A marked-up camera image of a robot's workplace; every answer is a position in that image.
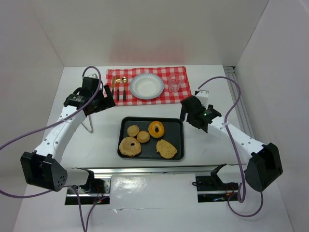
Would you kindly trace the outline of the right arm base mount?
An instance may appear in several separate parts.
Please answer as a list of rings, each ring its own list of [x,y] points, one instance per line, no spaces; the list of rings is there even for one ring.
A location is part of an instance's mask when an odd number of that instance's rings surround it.
[[[234,182],[225,184],[217,175],[224,166],[226,164],[219,165],[209,175],[196,176],[196,180],[192,185],[197,189],[197,200],[199,203],[227,202],[229,198],[231,198],[231,201],[238,200],[239,185]]]

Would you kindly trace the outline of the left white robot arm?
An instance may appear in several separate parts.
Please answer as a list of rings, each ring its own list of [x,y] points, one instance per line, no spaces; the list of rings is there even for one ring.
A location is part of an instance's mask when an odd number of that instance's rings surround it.
[[[83,78],[82,86],[64,101],[64,107],[44,141],[33,152],[24,152],[21,165],[29,185],[52,191],[66,186],[80,186],[89,192],[103,181],[96,180],[94,173],[85,168],[64,168],[61,166],[63,153],[87,116],[114,107],[115,102],[108,85],[98,89],[99,80]]]

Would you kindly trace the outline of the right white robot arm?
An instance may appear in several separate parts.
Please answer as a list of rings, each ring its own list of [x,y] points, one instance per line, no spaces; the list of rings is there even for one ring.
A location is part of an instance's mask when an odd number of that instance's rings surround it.
[[[181,101],[181,121],[202,129],[221,141],[235,145],[244,165],[221,164],[211,172],[211,180],[215,185],[242,183],[257,192],[263,192],[282,173],[279,150],[273,143],[264,144],[248,136],[229,122],[214,109],[212,105],[204,106],[208,93],[201,91]]]

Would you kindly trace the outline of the oval speckled bread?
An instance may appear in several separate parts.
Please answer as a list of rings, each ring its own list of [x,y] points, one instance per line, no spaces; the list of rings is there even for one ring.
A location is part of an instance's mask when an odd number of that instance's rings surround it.
[[[165,159],[171,159],[177,153],[177,149],[166,140],[160,140],[157,142],[156,151]]]

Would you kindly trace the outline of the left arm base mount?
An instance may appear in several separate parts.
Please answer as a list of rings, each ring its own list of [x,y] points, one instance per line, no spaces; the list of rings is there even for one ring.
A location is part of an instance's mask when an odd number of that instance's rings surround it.
[[[90,189],[84,189],[81,186],[75,187],[79,194],[81,205],[92,205],[94,202],[98,205],[110,204],[112,177],[103,175],[96,177],[96,179],[100,179],[100,181],[95,183]]]

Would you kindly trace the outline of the orange glazed donut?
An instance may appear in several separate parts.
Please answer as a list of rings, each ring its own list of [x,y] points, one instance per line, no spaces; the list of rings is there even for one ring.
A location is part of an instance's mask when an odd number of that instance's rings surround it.
[[[153,121],[148,127],[149,134],[154,138],[161,138],[165,134],[165,128],[160,121]]]

